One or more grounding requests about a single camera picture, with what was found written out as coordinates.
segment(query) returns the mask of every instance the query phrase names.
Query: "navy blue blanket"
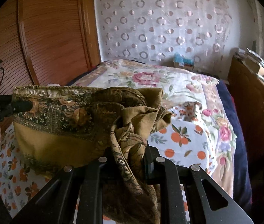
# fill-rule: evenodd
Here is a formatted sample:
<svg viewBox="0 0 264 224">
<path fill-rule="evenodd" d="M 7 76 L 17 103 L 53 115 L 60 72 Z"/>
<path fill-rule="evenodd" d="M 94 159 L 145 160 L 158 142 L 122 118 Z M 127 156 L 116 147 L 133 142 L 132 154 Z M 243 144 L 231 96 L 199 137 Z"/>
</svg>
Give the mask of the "navy blue blanket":
<svg viewBox="0 0 264 224">
<path fill-rule="evenodd" d="M 217 90 L 227 118 L 232 124 L 235 134 L 238 136 L 236 140 L 237 148 L 234 157 L 234 200 L 244 211 L 249 213 L 251 208 L 252 192 L 248 175 L 247 153 L 241 125 L 233 104 L 232 97 L 222 80 L 220 80 L 219 84 L 217 85 Z"/>
</svg>

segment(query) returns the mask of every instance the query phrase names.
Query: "patterned cloth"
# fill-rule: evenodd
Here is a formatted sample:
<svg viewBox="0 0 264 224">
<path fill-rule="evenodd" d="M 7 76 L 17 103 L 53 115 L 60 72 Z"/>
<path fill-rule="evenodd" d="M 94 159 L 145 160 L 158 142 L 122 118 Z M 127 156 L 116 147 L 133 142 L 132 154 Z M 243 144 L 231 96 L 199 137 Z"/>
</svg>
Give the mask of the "patterned cloth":
<svg viewBox="0 0 264 224">
<path fill-rule="evenodd" d="M 172 112 L 172 124 L 152 133 L 149 145 L 175 164 L 199 164 L 232 197 L 236 136 L 218 96 L 217 83 L 214 78 L 183 69 L 114 60 L 102 63 L 74 85 L 163 88 L 162 103 Z M 12 216 L 49 181 L 24 166 L 23 159 L 10 126 L 0 151 L 0 194 Z M 181 189 L 189 220 L 183 186 Z M 115 221 L 103 217 L 103 223 Z"/>
</svg>

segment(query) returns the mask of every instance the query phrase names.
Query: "bed sheet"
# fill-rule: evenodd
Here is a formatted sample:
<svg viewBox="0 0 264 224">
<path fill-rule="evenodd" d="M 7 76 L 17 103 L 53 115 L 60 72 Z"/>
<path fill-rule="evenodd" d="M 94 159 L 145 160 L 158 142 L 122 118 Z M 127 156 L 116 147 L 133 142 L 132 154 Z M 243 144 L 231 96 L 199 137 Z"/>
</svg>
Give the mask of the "bed sheet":
<svg viewBox="0 0 264 224">
<path fill-rule="evenodd" d="M 224 106 L 225 113 L 233 126 L 236 139 L 236 150 L 234 155 L 234 200 L 246 213 L 250 213 L 251 209 L 251 184 L 248 174 L 247 152 L 241 125 L 236 113 L 236 108 L 233 104 L 232 96 L 230 95 L 225 83 L 220 80 L 217 85 L 217 90 Z"/>
<path fill-rule="evenodd" d="M 143 65 L 127 60 L 108 61 L 79 79 L 75 85 L 90 87 L 162 87 L 163 104 L 172 111 L 172 124 L 152 134 L 149 145 L 179 165 L 199 164 L 233 196 L 236 135 L 211 77 L 183 69 Z M 0 194 L 11 216 L 48 182 L 23 162 L 13 125 L 0 149 Z M 185 192 L 181 186 L 184 200 Z M 184 208 L 188 216 L 187 202 Z M 114 223 L 104 217 L 104 223 Z"/>
</svg>

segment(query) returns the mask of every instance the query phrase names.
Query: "wooden wardrobe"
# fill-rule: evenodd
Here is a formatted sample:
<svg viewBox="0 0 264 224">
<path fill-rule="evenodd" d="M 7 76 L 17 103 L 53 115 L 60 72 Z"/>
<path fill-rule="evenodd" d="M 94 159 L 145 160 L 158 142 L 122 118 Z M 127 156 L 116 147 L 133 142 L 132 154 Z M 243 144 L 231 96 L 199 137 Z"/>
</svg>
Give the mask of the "wooden wardrobe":
<svg viewBox="0 0 264 224">
<path fill-rule="evenodd" d="M 98 65 L 95 24 L 94 0 L 7 0 L 0 8 L 0 94 L 29 84 L 66 85 Z"/>
</svg>

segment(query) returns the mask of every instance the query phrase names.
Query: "metal screw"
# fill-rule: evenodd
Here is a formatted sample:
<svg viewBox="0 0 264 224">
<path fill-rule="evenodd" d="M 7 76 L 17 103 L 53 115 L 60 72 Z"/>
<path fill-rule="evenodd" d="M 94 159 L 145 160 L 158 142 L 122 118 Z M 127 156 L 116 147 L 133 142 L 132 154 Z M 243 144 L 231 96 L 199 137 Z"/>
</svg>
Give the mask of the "metal screw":
<svg viewBox="0 0 264 224">
<path fill-rule="evenodd" d="M 165 158 L 162 157 L 162 156 L 159 156 L 159 157 L 156 158 L 156 161 L 157 162 L 165 162 Z"/>
<path fill-rule="evenodd" d="M 198 165 L 192 165 L 191 166 L 191 169 L 193 170 L 193 171 L 199 171 L 200 170 L 200 167 L 198 166 Z"/>
<path fill-rule="evenodd" d="M 64 171 L 65 171 L 65 172 L 71 172 L 72 169 L 73 169 L 73 168 L 72 168 L 72 166 L 70 166 L 70 165 L 67 165 L 67 166 L 64 167 Z"/>
<path fill-rule="evenodd" d="M 102 157 L 99 157 L 99 162 L 107 162 L 107 157 L 104 157 L 104 156 L 102 156 Z"/>
</svg>

